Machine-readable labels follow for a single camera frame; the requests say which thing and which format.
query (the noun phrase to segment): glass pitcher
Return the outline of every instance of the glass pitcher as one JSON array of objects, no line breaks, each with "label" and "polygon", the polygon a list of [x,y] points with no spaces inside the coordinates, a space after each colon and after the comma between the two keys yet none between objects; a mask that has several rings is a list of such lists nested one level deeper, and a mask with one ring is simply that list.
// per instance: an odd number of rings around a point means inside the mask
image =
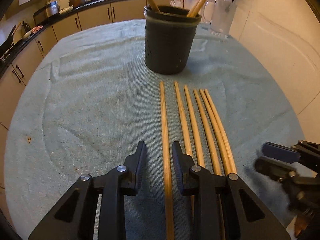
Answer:
[{"label": "glass pitcher", "polygon": [[[209,2],[214,3],[210,21],[204,17],[204,10]],[[227,38],[235,12],[236,4],[232,0],[207,0],[201,8],[201,17],[205,23],[210,23],[209,31],[212,34],[220,38]]]}]

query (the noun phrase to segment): cabinet door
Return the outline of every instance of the cabinet door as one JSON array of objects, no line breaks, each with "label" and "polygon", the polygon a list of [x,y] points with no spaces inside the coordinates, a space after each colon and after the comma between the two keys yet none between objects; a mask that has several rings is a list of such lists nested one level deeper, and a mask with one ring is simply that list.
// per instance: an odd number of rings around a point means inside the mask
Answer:
[{"label": "cabinet door", "polygon": [[17,72],[10,65],[0,79],[0,123],[7,129],[9,129],[13,113],[26,87],[15,74]]},{"label": "cabinet door", "polygon": [[144,19],[146,0],[128,0],[111,3],[112,21],[121,22],[134,19]]},{"label": "cabinet door", "polygon": [[57,40],[81,31],[78,14],[71,15],[52,25]]},{"label": "cabinet door", "polygon": [[42,56],[45,57],[45,55],[47,55],[52,47],[57,43],[57,38],[54,34],[52,26],[49,26],[38,36],[36,36],[36,42]]},{"label": "cabinet door", "polygon": [[0,208],[4,216],[6,217],[6,219],[9,221],[9,223],[13,225],[12,220],[10,218],[10,214],[9,214],[7,200],[5,198],[5,190],[3,188],[0,188]]},{"label": "cabinet door", "polygon": [[4,152],[8,130],[0,124],[0,188],[4,188]]},{"label": "cabinet door", "polygon": [[155,0],[156,5],[167,5],[167,6],[170,6],[171,1],[172,0]]},{"label": "cabinet door", "polygon": [[37,42],[32,40],[12,62],[13,68],[26,85],[43,60]]},{"label": "cabinet door", "polygon": [[78,13],[82,30],[112,22],[111,6],[105,4]]}]

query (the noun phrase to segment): wall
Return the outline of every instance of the wall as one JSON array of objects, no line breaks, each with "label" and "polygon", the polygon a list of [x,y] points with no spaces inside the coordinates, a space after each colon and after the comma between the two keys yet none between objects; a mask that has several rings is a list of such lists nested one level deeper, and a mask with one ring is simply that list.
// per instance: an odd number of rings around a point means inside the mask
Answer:
[{"label": "wall", "polygon": [[320,143],[320,24],[305,0],[236,0],[230,34],[269,71]]},{"label": "wall", "polygon": [[[18,0],[14,0],[8,8],[6,14],[0,21],[0,44],[2,44],[7,38],[12,27],[18,24],[20,21],[27,22],[31,28],[35,26],[33,20],[33,14],[44,6],[45,1],[38,1],[39,3],[24,4],[22,9],[19,8]],[[21,39],[22,32],[21,27],[17,30],[13,37],[13,43],[16,43]]]}]

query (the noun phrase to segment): black countertop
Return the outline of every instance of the black countertop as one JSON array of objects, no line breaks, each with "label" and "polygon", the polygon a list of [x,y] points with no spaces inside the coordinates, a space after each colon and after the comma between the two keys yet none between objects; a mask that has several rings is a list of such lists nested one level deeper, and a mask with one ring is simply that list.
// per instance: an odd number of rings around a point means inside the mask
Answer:
[{"label": "black countertop", "polygon": [[103,4],[108,4],[108,3],[112,3],[112,2],[118,2],[118,1],[126,1],[126,0],[95,0],[95,1],[89,1],[87,2],[84,6],[80,6],[78,8],[73,9],[70,12],[67,13],[63,13],[63,14],[56,14],[55,16],[51,17],[48,21],[47,24],[45,24],[43,26],[43,28],[41,28],[38,32],[36,32],[35,34],[31,35],[29,38],[25,39],[25,40],[20,40],[18,41],[14,47],[10,50],[10,55],[5,59],[4,62],[0,61],[0,78],[4,75],[5,71],[7,70],[7,68],[10,66],[10,64],[12,63],[12,61],[17,57],[17,55],[36,37],[38,36],[41,32],[43,32],[46,28],[48,28],[49,26],[51,26],[52,24],[63,20],[66,17],[69,17],[73,14],[76,14],[78,12],[96,7],[96,6],[100,6]]}]

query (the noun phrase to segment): light blue tablecloth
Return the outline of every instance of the light blue tablecloth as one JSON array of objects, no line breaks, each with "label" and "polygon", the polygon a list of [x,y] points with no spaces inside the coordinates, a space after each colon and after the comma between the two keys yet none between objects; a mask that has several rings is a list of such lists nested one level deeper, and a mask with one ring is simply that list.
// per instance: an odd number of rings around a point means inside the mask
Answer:
[{"label": "light blue tablecloth", "polygon": [[[144,64],[144,26],[144,20],[120,22],[66,37],[29,81],[11,122],[5,153],[7,202],[23,239],[81,174],[107,173],[134,153],[139,140],[148,146],[148,166],[138,196],[125,198],[127,239],[165,239],[161,80],[165,81],[170,143],[183,142],[173,81],[178,80],[182,95],[183,84],[190,92],[207,88],[239,176],[284,225],[292,219],[280,185],[253,169],[265,141],[289,146],[303,138],[276,82],[236,40],[219,40],[204,25],[197,29],[182,73],[153,73]],[[212,170],[192,100],[206,165]],[[180,195],[175,181],[173,186],[176,239],[188,239],[188,199]]]}]

